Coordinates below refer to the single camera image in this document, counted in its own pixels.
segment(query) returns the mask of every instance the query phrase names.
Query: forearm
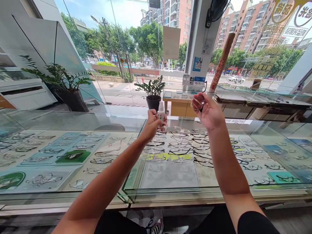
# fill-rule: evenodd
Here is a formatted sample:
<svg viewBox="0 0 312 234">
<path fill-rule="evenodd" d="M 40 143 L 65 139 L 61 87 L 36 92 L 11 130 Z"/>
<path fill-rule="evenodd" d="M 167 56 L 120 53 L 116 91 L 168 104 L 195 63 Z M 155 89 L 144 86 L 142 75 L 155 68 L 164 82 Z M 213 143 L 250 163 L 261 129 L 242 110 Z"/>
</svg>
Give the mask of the forearm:
<svg viewBox="0 0 312 234">
<path fill-rule="evenodd" d="M 112 164 L 94 178 L 71 205 L 64 219 L 100 218 L 138 160 L 147 142 L 138 138 Z"/>
<path fill-rule="evenodd" d="M 226 124 L 208 134 L 214 171 L 222 193 L 249 193 L 249 185 L 232 150 Z"/>
</svg>

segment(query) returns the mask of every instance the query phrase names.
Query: black plant pot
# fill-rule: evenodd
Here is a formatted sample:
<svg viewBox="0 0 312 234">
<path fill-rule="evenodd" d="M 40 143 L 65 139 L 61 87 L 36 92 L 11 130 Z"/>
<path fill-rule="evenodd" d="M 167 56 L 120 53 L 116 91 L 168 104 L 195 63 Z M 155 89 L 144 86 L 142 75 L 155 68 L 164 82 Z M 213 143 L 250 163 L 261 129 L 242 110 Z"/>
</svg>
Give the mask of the black plant pot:
<svg viewBox="0 0 312 234">
<path fill-rule="evenodd" d="M 149 109 L 155 109 L 156 111 L 158 111 L 159 108 L 159 102 L 161 101 L 161 97 L 160 96 L 147 96 L 146 97 L 146 101 L 147 101 L 147 105 L 149 106 Z"/>
<path fill-rule="evenodd" d="M 82 99 L 80 90 L 68 93 L 56 93 L 68 106 L 70 111 L 89 112 L 87 105 Z"/>
</svg>

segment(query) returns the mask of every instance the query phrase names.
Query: white spray bottle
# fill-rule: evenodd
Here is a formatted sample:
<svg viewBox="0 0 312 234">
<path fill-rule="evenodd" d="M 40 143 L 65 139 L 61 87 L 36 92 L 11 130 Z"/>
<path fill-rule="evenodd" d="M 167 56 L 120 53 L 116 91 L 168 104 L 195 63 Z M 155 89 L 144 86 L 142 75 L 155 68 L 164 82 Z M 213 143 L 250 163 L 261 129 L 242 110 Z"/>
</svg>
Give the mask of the white spray bottle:
<svg viewBox="0 0 312 234">
<path fill-rule="evenodd" d="M 160 119 L 161 121 L 164 121 L 165 119 L 165 112 L 163 110 L 163 102 L 159 103 L 159 108 L 157 111 L 157 118 Z"/>
</svg>

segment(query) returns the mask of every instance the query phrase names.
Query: high-rise building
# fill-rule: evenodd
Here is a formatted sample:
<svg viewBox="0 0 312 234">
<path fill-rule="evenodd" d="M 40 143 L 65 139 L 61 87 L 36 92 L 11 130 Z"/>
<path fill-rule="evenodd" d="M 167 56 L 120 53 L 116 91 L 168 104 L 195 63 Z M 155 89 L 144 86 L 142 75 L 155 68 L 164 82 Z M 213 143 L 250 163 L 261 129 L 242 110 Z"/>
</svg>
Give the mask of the high-rise building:
<svg viewBox="0 0 312 234">
<path fill-rule="evenodd" d="M 141 26 L 156 21 L 161 26 L 180 28 L 180 44 L 188 41 L 192 0 L 161 0 L 160 9 L 150 8 L 148 11 L 141 11 Z"/>
<path fill-rule="evenodd" d="M 293 0 L 284 0 L 284 3 L 292 3 Z M 270 24 L 271 14 L 274 8 L 274 1 L 262 1 L 252 6 L 252 0 L 244 0 L 240 11 L 231 12 L 226 10 L 222 16 L 215 49 L 223 48 L 229 33 L 236 33 L 232 49 L 238 48 L 246 52 L 257 52 L 265 47 L 273 45 L 268 43 L 270 37 L 280 37 L 282 32 L 274 33 L 263 30 L 263 26 Z M 275 13 L 273 17 L 281 17 L 281 12 Z M 283 28 L 288 25 L 288 20 L 279 24 Z"/>
</svg>

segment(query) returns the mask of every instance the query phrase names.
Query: white car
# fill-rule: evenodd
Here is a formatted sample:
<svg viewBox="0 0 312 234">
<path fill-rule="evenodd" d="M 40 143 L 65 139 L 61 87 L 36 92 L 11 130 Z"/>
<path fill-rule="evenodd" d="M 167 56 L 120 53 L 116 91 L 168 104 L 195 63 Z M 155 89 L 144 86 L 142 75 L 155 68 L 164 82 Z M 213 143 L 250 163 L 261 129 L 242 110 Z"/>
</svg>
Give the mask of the white car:
<svg viewBox="0 0 312 234">
<path fill-rule="evenodd" d="M 228 76 L 228 81 L 236 81 L 240 76 Z"/>
<path fill-rule="evenodd" d="M 170 71 L 170 72 L 173 72 L 173 71 L 177 71 L 178 69 L 175 69 L 175 68 L 165 68 L 163 71 L 164 72 L 168 72 L 168 71 Z"/>
</svg>

